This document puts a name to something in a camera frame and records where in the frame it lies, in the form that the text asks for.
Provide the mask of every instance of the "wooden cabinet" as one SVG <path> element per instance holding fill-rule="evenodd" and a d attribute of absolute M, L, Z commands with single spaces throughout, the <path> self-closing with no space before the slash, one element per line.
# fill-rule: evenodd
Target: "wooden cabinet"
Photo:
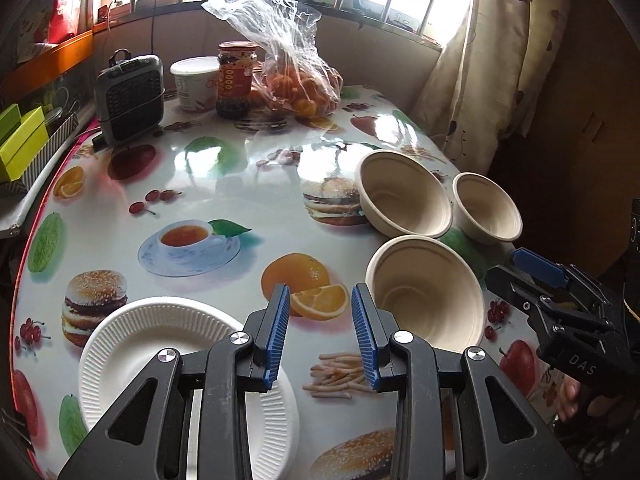
<path fill-rule="evenodd" d="M 573 0 L 526 139 L 498 149 L 489 176 L 524 220 L 519 243 L 604 272 L 628 243 L 640 197 L 640 50 L 607 0 Z"/>

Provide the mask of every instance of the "plate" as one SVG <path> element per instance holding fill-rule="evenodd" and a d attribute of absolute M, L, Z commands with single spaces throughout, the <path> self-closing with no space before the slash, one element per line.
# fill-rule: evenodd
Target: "plate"
<path fill-rule="evenodd" d="M 138 250 L 138 261 L 146 270 L 158 276 L 182 278 L 196 276 L 228 264 L 240 252 L 240 238 L 233 236 L 226 243 L 211 244 L 207 251 L 191 259 L 172 259 L 159 251 L 158 233 L 147 238 Z"/>
<path fill-rule="evenodd" d="M 80 359 L 80 411 L 94 427 L 111 403 L 162 348 L 181 354 L 210 348 L 242 329 L 234 318 L 198 301 L 147 298 L 109 315 L 92 333 Z M 194 393 L 189 430 L 187 478 L 197 478 L 200 391 Z M 298 409 L 293 389 L 281 368 L 266 394 L 246 394 L 249 453 L 255 480 L 281 478 L 296 454 Z"/>

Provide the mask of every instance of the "white plastic tub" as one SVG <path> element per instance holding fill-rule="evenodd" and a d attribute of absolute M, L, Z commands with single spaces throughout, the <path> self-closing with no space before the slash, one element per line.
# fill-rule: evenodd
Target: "white plastic tub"
<path fill-rule="evenodd" d="M 216 106 L 218 98 L 218 58 L 191 57 L 171 65 L 180 100 L 188 112 L 205 112 Z"/>

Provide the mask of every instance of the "white tub lid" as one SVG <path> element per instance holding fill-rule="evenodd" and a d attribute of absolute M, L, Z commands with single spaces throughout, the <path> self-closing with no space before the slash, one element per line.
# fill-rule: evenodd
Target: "white tub lid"
<path fill-rule="evenodd" d="M 173 75 L 200 75 L 216 72 L 220 68 L 215 56 L 190 57 L 177 61 L 169 69 Z"/>

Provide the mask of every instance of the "jar label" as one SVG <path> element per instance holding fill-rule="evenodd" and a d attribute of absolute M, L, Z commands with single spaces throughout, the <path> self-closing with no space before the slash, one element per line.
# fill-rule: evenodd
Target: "jar label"
<path fill-rule="evenodd" d="M 218 97 L 247 97 L 251 92 L 251 67 L 221 66 L 218 72 Z"/>

